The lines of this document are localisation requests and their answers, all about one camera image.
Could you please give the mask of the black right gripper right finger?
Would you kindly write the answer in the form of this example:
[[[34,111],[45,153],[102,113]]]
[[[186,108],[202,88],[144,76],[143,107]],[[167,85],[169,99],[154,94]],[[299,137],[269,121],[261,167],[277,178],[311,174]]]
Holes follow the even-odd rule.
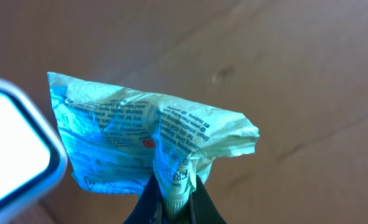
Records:
[[[201,178],[196,176],[196,190],[189,197],[190,224],[227,224],[216,209]]]

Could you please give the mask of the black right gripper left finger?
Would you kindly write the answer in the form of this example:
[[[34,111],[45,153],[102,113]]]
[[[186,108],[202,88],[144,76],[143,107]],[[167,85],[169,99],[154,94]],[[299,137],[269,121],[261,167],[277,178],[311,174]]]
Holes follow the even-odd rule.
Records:
[[[153,174],[124,224],[162,224],[163,202],[158,181]]]

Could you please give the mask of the teal wet wipes pack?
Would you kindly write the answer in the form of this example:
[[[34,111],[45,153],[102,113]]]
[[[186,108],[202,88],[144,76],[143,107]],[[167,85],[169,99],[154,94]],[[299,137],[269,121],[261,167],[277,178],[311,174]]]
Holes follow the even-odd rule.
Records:
[[[258,128],[242,113],[176,96],[47,75],[57,128],[84,190],[142,194],[155,176],[176,219],[219,157],[252,154]]]

